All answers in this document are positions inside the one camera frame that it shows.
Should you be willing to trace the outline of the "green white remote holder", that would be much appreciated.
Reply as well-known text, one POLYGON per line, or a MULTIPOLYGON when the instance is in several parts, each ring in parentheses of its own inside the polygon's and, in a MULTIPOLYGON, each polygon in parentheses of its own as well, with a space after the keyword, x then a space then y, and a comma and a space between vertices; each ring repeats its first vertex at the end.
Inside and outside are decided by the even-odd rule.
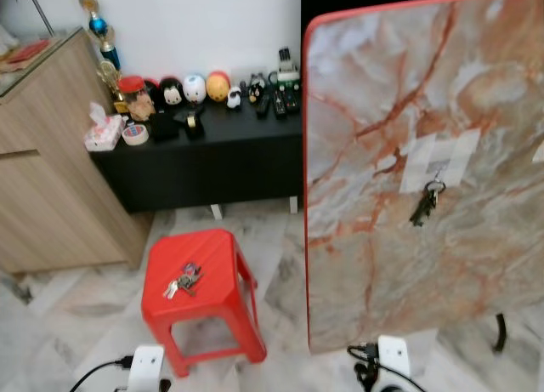
POLYGON ((281 48, 277 51, 277 55, 279 55, 277 70, 269 74, 269 81, 286 90, 302 89, 302 74, 299 72, 298 65, 292 60, 289 48, 281 48))

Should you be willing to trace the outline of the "red envelope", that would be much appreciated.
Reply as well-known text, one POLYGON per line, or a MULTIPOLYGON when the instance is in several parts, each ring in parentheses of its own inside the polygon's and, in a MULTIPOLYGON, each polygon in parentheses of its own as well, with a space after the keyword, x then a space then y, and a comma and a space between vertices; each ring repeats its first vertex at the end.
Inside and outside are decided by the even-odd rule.
POLYGON ((51 39, 40 39, 40 41, 27 43, 4 55, 0 55, 0 73, 26 69, 39 54, 44 53, 51 45, 51 39))

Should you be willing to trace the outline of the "yellow bear plush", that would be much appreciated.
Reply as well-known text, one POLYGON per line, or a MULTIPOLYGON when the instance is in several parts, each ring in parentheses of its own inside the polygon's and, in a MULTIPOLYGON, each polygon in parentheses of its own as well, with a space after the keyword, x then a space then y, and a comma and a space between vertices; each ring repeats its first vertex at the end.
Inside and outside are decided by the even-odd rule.
POLYGON ((231 88, 230 78, 224 71, 213 71, 207 74, 207 97, 215 103, 224 103, 228 99, 231 88))

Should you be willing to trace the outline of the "black pouch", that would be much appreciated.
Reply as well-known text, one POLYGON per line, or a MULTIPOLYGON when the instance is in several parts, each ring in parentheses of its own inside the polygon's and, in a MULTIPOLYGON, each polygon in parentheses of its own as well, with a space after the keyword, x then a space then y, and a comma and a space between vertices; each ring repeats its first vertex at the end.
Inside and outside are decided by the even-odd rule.
POLYGON ((147 127, 153 142, 170 142, 179 138, 180 125, 171 112, 153 113, 147 120, 147 127))

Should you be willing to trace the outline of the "dark key bunch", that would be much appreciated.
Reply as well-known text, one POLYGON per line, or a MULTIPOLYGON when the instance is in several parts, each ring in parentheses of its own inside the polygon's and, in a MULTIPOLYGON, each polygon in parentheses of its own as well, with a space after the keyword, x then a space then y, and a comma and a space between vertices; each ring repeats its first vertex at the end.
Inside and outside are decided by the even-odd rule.
POLYGON ((423 186, 423 194, 415 212, 411 216, 413 226, 423 226, 431 216, 431 212, 438 206, 438 197, 446 190, 446 182, 432 179, 423 186))

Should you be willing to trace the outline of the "red plastic stool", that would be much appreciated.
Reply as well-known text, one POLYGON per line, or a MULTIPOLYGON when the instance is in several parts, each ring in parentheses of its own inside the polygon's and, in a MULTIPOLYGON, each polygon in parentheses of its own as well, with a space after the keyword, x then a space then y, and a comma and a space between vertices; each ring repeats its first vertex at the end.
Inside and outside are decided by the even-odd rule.
POLYGON ((245 355, 250 362, 264 361, 267 345, 259 330, 257 287, 240 244, 225 229, 164 236, 151 246, 144 273, 141 315, 155 341, 166 350, 166 360, 175 376, 187 377, 191 366, 198 362, 233 355, 245 355), (193 287, 195 296, 179 292, 174 299, 165 299, 167 284, 179 278, 184 264, 190 261, 201 267, 201 279, 193 287), (172 327, 203 318, 224 322, 235 347, 184 355, 172 327))

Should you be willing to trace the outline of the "black tape dispenser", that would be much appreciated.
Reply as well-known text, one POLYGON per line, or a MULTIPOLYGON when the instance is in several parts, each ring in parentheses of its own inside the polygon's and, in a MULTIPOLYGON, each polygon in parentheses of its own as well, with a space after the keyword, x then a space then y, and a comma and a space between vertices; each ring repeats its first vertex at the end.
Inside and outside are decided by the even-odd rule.
POLYGON ((205 111, 203 107, 187 108, 178 110, 174 115, 174 121, 178 123, 180 130, 183 130, 187 139, 199 140, 205 137, 205 125, 201 115, 205 111))

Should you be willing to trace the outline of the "white tape roll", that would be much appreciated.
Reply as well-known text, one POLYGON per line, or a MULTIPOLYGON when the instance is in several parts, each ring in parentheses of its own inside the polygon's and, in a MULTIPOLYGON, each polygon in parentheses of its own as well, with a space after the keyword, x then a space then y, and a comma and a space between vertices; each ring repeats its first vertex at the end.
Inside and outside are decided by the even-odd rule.
POLYGON ((133 122, 123 128, 122 139, 128 146, 143 145, 150 139, 150 132, 146 125, 133 122))

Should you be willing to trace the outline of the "black low sideboard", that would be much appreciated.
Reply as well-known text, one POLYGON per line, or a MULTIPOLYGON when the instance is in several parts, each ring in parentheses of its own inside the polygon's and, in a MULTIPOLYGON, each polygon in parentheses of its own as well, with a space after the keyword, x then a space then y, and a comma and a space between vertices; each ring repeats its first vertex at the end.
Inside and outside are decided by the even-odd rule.
POLYGON ((258 115, 206 103, 205 135, 90 152, 90 159, 129 213, 160 212, 303 194, 303 118, 258 115))

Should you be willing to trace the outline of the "tall trophy blue stem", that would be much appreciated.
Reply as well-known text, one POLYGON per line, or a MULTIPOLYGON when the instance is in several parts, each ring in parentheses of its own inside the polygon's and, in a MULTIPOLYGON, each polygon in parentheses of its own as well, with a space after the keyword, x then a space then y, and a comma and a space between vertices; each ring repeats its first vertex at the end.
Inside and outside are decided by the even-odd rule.
POLYGON ((99 12, 98 0, 79 0, 79 4, 88 14, 87 28, 96 38, 99 54, 106 61, 113 64, 114 68, 121 70, 119 51, 114 43, 114 31, 99 12))

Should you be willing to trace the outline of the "light wooden cabinet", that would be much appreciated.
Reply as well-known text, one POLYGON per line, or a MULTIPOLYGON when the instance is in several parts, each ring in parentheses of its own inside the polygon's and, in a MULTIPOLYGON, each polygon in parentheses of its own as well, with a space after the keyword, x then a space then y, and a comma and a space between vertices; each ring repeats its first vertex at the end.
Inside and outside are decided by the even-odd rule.
POLYGON ((0 272, 143 259, 150 214, 126 212, 84 146, 90 105, 111 104, 97 69, 78 30, 0 82, 0 272))

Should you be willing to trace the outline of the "wide black remote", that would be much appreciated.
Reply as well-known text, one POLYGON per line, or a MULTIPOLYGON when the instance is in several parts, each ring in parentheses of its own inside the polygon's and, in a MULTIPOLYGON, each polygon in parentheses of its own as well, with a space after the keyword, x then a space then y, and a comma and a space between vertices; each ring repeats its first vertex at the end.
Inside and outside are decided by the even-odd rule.
POLYGON ((276 116, 294 115, 302 111, 302 101, 296 90, 280 85, 272 93, 272 108, 276 116))

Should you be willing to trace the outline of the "small gold trophy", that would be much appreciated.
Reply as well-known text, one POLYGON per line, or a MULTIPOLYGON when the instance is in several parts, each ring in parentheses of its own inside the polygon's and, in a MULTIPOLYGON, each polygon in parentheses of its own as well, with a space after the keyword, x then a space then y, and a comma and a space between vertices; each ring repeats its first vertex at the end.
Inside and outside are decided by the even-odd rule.
POLYGON ((124 93, 119 89, 119 81, 122 77, 116 66, 109 60, 101 60, 99 61, 98 74, 102 82, 104 82, 106 87, 110 90, 113 98, 112 103, 114 108, 116 108, 116 111, 121 113, 121 115, 129 113, 124 93))

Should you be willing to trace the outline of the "white duck plush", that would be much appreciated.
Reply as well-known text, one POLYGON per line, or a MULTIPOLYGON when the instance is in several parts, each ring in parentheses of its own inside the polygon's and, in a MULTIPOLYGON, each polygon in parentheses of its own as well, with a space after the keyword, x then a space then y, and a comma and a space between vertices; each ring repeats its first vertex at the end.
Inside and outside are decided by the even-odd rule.
POLYGON ((205 77, 193 74, 184 77, 182 89, 185 99, 192 105, 199 105, 207 97, 207 86, 205 77))

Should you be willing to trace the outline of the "pink white tissue pack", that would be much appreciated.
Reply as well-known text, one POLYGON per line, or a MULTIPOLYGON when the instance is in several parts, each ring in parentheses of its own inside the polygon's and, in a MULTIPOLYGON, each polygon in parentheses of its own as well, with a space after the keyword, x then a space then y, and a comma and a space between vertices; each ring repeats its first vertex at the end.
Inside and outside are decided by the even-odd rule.
POLYGON ((88 152, 112 151, 121 139, 128 119, 125 115, 108 115, 98 103, 89 103, 89 117, 93 126, 84 135, 88 152))

